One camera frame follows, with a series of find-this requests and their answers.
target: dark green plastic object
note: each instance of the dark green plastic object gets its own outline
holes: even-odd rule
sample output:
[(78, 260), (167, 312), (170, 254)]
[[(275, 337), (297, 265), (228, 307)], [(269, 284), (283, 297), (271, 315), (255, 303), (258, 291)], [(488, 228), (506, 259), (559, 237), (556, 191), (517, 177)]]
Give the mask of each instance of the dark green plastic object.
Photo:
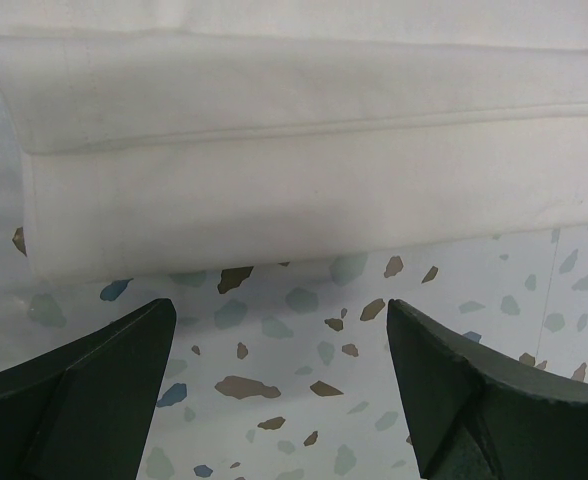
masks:
[(155, 300), (0, 372), (0, 480), (134, 480), (175, 325)]
[(588, 480), (588, 385), (389, 304), (387, 332), (422, 478)]

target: white towel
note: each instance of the white towel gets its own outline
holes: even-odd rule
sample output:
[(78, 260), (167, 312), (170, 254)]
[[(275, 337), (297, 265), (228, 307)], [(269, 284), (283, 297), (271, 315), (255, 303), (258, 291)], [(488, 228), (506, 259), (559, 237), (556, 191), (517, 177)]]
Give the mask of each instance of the white towel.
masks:
[(350, 3), (0, 1), (37, 275), (588, 222), (588, 5)]

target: terrazzo pattern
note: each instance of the terrazzo pattern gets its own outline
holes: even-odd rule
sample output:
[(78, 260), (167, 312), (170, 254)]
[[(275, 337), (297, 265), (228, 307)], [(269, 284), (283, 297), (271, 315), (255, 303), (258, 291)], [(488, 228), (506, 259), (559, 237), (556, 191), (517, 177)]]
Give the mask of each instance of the terrazzo pattern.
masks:
[(177, 308), (139, 480), (417, 480), (390, 298), (588, 382), (588, 226), (51, 290), (31, 277), (21, 225), (0, 97), (0, 371), (154, 298)]

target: brown speckle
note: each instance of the brown speckle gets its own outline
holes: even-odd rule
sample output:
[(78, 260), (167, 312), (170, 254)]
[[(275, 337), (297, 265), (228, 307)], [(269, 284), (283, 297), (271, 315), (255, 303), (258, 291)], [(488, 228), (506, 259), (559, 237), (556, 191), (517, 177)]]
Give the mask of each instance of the brown speckle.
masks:
[(249, 354), (249, 350), (244, 343), (240, 343), (236, 346), (236, 358), (243, 360)]
[(581, 363), (581, 366), (578, 367), (574, 373), (572, 374), (572, 380), (576, 380), (577, 382), (584, 382), (585, 381), (585, 374), (587, 373), (587, 363)]
[(529, 367), (533, 367), (534, 365), (536, 365), (536, 359), (527, 352), (525, 352), (523, 355), (521, 355), (518, 358), (518, 361), (521, 363), (524, 363), (525, 365), (527, 365)]
[(312, 434), (305, 439), (303, 445), (305, 445), (306, 447), (311, 447), (316, 443), (316, 440), (318, 440), (318, 430), (312, 432)]
[(18, 227), (12, 237), (12, 243), (16, 249), (27, 257), (27, 250), (25, 249), (25, 237), (23, 236), (23, 227)]
[(430, 268), (430, 271), (427, 272), (427, 274), (425, 275), (425, 277), (423, 277), (423, 280), (421, 281), (421, 283), (431, 282), (432, 280), (434, 280), (436, 278), (436, 274), (437, 273), (438, 273), (438, 268), (437, 267)]
[(276, 417), (259, 423), (257, 427), (262, 428), (263, 430), (278, 430), (284, 423), (285, 419), (283, 417)]
[(368, 305), (365, 306), (363, 309), (363, 313), (361, 313), (361, 321), (367, 322), (368, 320), (373, 320), (376, 318), (376, 315), (381, 313), (381, 310), (385, 308), (385, 302), (382, 298), (377, 298), (376, 300), (370, 302)]
[(230, 268), (221, 272), (218, 293), (221, 295), (238, 288), (252, 274), (254, 267)]
[(311, 385), (310, 390), (312, 390), (319, 397), (335, 397), (337, 395), (343, 395), (343, 392), (341, 392), (339, 389), (321, 381)]
[(341, 348), (344, 354), (349, 355), (351, 357), (358, 357), (358, 348), (353, 343), (348, 343), (347, 345), (343, 345)]
[(330, 327), (335, 332), (340, 332), (343, 330), (343, 320), (340, 318), (328, 318), (325, 320), (325, 325)]
[(276, 398), (281, 396), (281, 391), (276, 387), (268, 387), (258, 380), (251, 380), (234, 375), (225, 377), (214, 387), (219, 393), (227, 397), (242, 400), (247, 397)]
[(395, 276), (397, 273), (400, 273), (403, 270), (403, 260), (398, 255), (395, 257), (390, 258), (390, 261), (387, 262), (387, 267), (385, 267), (385, 273), (383, 276), (385, 278), (390, 278)]

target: white surface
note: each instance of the white surface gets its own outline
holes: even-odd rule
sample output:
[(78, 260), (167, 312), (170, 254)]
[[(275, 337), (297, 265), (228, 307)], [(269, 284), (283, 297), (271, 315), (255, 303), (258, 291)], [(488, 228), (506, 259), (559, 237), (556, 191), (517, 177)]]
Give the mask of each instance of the white surface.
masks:
[(40, 278), (588, 222), (588, 5), (285, 5), (0, 3)]

